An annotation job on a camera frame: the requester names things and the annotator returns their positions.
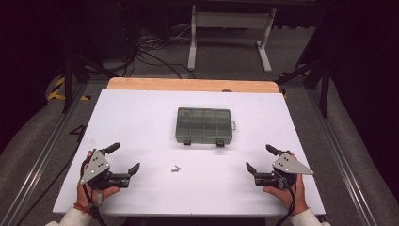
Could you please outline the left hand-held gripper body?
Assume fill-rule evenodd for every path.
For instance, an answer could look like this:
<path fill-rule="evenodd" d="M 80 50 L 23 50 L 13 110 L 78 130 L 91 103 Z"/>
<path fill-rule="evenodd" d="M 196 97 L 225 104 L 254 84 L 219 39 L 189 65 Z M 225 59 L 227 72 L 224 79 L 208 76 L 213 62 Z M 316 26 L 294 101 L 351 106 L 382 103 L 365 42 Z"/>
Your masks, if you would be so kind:
<path fill-rule="evenodd" d="M 129 173 L 114 174 L 110 171 L 110 164 L 105 159 L 106 151 L 95 150 L 88 162 L 84 164 L 84 172 L 80 179 L 81 185 L 92 188 L 107 189 L 111 186 L 127 188 L 130 183 Z"/>

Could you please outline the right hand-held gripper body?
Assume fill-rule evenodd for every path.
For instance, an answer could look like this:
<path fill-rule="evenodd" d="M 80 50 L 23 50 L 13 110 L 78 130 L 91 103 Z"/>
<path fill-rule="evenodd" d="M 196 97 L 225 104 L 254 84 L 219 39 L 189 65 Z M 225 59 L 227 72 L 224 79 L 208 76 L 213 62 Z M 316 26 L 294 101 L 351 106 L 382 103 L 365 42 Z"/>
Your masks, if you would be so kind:
<path fill-rule="evenodd" d="M 313 171 L 296 160 L 290 152 L 278 152 L 278 158 L 272 163 L 272 168 L 270 173 L 254 170 L 256 186 L 288 189 L 296 182 L 298 174 L 313 175 Z"/>

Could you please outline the smoky clear plastic compartment box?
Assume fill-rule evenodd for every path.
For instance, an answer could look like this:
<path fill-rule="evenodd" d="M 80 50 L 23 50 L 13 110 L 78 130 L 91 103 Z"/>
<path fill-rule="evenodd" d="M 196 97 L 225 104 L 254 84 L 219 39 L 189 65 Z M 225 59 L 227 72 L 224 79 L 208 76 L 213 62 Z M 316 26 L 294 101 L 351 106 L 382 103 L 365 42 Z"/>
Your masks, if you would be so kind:
<path fill-rule="evenodd" d="M 215 144 L 225 147 L 232 141 L 229 109 L 179 107 L 175 137 L 183 145 Z"/>

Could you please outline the person's left hand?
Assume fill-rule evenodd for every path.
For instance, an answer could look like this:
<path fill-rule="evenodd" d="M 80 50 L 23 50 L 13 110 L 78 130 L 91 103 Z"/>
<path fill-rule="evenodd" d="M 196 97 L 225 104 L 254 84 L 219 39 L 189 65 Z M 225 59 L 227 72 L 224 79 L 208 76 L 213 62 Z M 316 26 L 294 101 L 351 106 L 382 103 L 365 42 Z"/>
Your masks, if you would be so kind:
<path fill-rule="evenodd" d="M 117 194 L 119 191 L 120 189 L 116 186 L 111 186 L 105 190 L 98 190 L 92 188 L 88 184 L 82 185 L 78 182 L 76 203 L 83 207 L 87 207 L 90 204 L 98 205 L 99 200 L 103 202 L 105 199 Z"/>

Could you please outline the person's right hand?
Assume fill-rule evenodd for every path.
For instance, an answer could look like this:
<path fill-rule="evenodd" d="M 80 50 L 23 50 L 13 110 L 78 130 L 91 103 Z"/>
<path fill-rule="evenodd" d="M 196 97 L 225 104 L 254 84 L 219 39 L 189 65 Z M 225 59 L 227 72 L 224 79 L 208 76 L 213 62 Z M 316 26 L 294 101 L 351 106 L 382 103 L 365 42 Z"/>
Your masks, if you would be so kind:
<path fill-rule="evenodd" d="M 295 208 L 292 211 L 291 215 L 295 216 L 301 214 L 304 211 L 309 209 L 309 206 L 306 203 L 305 198 L 305 187 L 302 180 L 302 175 L 299 174 L 296 179 L 296 183 L 291 187 L 293 193 L 295 194 Z M 286 209 L 290 209 L 291 203 L 293 202 L 293 198 L 289 190 L 280 190 L 274 188 L 272 186 L 266 186 L 263 191 L 268 193 L 282 202 L 282 205 Z"/>

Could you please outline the yellow black floor tape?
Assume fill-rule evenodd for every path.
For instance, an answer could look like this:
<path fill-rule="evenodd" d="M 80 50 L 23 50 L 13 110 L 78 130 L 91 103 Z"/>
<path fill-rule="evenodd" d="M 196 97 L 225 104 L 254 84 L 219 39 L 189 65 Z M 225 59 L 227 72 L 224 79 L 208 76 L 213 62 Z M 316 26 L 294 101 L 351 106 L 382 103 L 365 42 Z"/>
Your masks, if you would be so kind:
<path fill-rule="evenodd" d="M 63 94 L 59 94 L 58 92 L 60 91 L 61 86 L 65 83 L 65 77 L 64 76 L 60 76 L 57 81 L 56 84 L 54 85 L 53 89 L 51 90 L 50 94 L 47 97 L 47 100 L 66 100 L 65 95 Z M 81 101 L 89 101 L 91 100 L 91 96 L 89 95 L 83 95 L 80 98 Z"/>
<path fill-rule="evenodd" d="M 285 76 L 288 76 L 290 73 L 281 73 L 280 75 L 279 75 L 279 78 L 283 78 L 283 77 L 285 77 Z M 307 71 L 307 72 L 304 72 L 304 73 L 301 73 L 301 74 L 299 74 L 298 76 L 299 77 L 307 77 L 308 75 L 310 74 L 310 71 Z M 282 95 L 283 95 L 283 97 L 284 97 L 284 99 L 287 99 L 288 98 L 288 92 L 287 92 L 287 90 L 286 89 L 281 89 L 281 93 L 282 93 Z"/>

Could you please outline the black tripod stand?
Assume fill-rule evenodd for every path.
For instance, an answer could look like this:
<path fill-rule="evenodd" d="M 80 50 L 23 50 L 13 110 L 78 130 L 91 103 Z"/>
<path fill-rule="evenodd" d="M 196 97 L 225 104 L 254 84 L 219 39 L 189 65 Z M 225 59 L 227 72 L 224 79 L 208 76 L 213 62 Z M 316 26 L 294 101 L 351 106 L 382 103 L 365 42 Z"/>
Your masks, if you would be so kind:
<path fill-rule="evenodd" d="M 299 74 L 310 71 L 310 74 L 303 81 L 303 86 L 306 89 L 315 89 L 316 85 L 321 83 L 319 106 L 325 117 L 327 117 L 327 97 L 330 78 L 328 43 L 328 21 L 326 18 L 323 18 L 311 35 L 310 40 L 295 65 L 295 69 L 288 76 L 276 80 L 278 85 L 282 85 L 298 77 Z"/>
<path fill-rule="evenodd" d="M 114 74 L 106 70 L 100 64 L 84 57 L 78 53 L 75 41 L 70 32 L 60 33 L 60 49 L 64 59 L 64 78 L 65 78 L 65 103 L 63 112 L 67 113 L 72 107 L 73 101 L 73 84 L 72 78 L 75 77 L 79 84 L 86 84 L 89 80 L 87 66 L 95 69 L 96 71 L 113 77 Z"/>

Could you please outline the wooden table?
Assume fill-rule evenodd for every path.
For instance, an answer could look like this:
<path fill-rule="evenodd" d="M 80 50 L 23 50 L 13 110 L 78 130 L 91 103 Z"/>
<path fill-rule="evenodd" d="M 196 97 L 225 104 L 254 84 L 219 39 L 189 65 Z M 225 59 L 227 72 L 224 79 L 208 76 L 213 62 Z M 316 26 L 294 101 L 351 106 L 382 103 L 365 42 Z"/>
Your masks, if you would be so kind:
<path fill-rule="evenodd" d="M 279 93 L 270 81 L 114 77 L 107 89 Z"/>

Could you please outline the dark curtain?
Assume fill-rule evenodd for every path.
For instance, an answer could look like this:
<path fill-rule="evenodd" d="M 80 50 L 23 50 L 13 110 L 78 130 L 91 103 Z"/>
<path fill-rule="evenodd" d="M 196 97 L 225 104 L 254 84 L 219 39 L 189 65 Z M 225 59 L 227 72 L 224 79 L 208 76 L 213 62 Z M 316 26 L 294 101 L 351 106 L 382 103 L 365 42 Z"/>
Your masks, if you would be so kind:
<path fill-rule="evenodd" d="M 333 80 L 365 143 L 399 137 L 399 0 L 344 0 Z"/>
<path fill-rule="evenodd" d="M 60 72 L 52 20 L 41 0 L 0 0 L 0 153 L 46 104 Z"/>

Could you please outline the aluminium floor rail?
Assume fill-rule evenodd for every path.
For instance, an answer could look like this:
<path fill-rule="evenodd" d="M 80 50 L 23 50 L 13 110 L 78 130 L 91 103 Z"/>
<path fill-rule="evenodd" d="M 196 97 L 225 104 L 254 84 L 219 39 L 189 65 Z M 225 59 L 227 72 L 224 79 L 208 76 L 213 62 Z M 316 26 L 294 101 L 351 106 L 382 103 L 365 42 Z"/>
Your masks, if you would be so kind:
<path fill-rule="evenodd" d="M 318 120 L 322 124 L 323 130 L 327 134 L 327 139 L 332 149 L 334 161 L 339 169 L 340 174 L 343 177 L 344 184 L 351 197 L 352 203 L 356 207 L 362 225 L 377 226 L 374 215 L 359 187 L 358 180 L 356 179 L 353 171 L 350 168 L 350 164 L 343 154 L 341 144 L 337 139 L 328 118 L 326 118 L 321 111 L 316 92 L 313 89 L 307 89 L 306 93 L 311 101 L 313 109 L 316 111 Z"/>
<path fill-rule="evenodd" d="M 50 136 L 48 137 L 44 147 L 40 150 L 40 154 L 37 157 L 35 164 L 29 169 L 26 174 L 24 183 L 19 189 L 12 205 L 8 209 L 7 213 L 4 215 L 0 226 L 15 226 L 16 221 L 22 214 L 24 207 L 26 206 L 30 196 L 32 195 L 37 183 L 43 174 L 51 155 L 59 141 L 60 134 L 64 129 L 69 117 L 74 111 L 78 101 L 84 94 L 87 88 L 86 84 L 80 84 L 76 86 L 76 89 L 72 92 L 71 103 L 68 110 L 65 113 L 61 113 L 54 129 L 52 130 Z"/>

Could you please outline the grey metal stand frame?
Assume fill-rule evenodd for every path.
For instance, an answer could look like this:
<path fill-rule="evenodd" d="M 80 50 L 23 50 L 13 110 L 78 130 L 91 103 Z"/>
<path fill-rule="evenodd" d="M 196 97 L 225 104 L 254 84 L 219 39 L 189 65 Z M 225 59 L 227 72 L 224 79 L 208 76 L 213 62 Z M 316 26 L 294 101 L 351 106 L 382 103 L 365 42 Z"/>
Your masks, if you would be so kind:
<path fill-rule="evenodd" d="M 195 5 L 191 12 L 191 41 L 187 68 L 194 71 L 197 55 L 197 29 L 204 28 L 240 28 L 262 29 L 263 38 L 256 42 L 256 47 L 266 73 L 272 72 L 265 47 L 276 17 L 277 10 L 272 8 L 268 13 L 237 13 L 237 12 L 203 12 Z"/>

